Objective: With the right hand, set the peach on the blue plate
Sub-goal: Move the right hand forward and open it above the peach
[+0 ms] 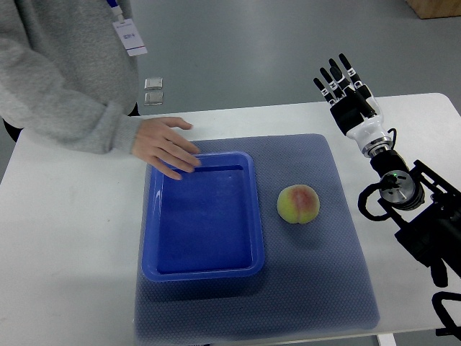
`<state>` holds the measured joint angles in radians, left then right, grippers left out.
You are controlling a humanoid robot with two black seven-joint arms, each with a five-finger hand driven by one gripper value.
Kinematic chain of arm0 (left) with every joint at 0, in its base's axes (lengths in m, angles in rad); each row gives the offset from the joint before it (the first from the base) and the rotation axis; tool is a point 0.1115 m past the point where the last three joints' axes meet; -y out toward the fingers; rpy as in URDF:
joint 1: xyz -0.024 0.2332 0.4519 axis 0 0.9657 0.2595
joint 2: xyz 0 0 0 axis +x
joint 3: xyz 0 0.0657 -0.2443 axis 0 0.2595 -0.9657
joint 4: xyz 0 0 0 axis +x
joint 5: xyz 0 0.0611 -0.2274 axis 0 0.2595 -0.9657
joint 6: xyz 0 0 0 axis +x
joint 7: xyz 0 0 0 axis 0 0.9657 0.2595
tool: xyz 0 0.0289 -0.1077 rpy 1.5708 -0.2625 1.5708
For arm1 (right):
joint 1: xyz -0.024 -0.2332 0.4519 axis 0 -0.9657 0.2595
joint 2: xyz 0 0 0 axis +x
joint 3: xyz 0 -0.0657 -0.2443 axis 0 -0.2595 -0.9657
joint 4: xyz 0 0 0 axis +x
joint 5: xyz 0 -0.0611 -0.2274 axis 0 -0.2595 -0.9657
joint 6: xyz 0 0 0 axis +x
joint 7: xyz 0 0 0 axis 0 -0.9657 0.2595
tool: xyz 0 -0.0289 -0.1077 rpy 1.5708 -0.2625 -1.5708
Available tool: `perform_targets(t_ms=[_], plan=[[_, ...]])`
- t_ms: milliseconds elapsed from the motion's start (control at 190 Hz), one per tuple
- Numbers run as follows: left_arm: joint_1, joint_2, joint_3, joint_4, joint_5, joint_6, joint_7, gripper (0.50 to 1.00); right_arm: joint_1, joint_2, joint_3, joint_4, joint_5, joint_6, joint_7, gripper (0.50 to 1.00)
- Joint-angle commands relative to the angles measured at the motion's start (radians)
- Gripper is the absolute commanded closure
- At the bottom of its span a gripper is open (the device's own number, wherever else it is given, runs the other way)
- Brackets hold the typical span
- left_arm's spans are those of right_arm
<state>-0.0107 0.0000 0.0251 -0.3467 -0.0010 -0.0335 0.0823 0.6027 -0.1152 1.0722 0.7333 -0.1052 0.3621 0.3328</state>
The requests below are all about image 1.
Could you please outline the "grey sweater forearm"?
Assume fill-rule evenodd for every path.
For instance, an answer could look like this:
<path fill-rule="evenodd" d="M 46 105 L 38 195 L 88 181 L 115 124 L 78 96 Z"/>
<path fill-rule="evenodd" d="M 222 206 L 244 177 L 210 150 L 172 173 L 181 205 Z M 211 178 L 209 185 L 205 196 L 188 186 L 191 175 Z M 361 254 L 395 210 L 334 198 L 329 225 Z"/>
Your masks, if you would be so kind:
<path fill-rule="evenodd" d="M 141 123 L 129 116 L 137 93 L 138 62 L 120 42 L 59 50 L 50 59 L 1 39 L 1 117 L 59 146 L 131 153 Z"/>

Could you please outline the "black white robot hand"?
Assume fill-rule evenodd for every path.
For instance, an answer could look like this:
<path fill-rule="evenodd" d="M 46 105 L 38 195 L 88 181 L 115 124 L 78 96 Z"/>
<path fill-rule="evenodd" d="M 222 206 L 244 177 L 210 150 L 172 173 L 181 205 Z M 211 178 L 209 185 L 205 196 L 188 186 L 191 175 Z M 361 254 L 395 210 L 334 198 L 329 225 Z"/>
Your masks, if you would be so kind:
<path fill-rule="evenodd" d="M 383 127 L 384 116 L 370 88 L 351 65 L 339 54 L 339 61 L 329 59 L 329 68 L 320 68 L 322 79 L 313 83 L 329 105 L 330 113 L 339 130 L 355 141 L 368 158 L 391 150 L 395 136 L 393 130 Z"/>

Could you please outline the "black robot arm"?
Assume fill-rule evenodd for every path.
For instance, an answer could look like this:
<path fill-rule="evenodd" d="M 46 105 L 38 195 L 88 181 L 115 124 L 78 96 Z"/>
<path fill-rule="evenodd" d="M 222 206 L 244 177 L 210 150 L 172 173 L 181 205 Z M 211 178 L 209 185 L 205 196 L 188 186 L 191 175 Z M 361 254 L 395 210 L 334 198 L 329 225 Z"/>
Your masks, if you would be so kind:
<path fill-rule="evenodd" d="M 380 181 L 359 194 L 358 209 L 371 221 L 392 219 L 397 241 L 445 288 L 448 267 L 460 274 L 460 191 L 419 160 L 409 169 L 393 147 L 388 137 L 365 147 Z"/>

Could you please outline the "person's bare hand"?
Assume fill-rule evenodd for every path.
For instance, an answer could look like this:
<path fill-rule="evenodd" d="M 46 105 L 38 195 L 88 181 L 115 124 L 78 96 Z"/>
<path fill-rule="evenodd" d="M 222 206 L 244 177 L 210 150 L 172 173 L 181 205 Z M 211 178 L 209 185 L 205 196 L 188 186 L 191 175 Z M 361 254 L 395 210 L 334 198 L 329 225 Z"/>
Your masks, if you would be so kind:
<path fill-rule="evenodd" d="M 200 150 L 179 135 L 174 128 L 191 130 L 193 125 L 180 117 L 158 117 L 143 120 L 135 135 L 131 154 L 150 164 L 165 176 L 181 180 L 180 171 L 191 173 L 201 165 L 195 157 Z"/>

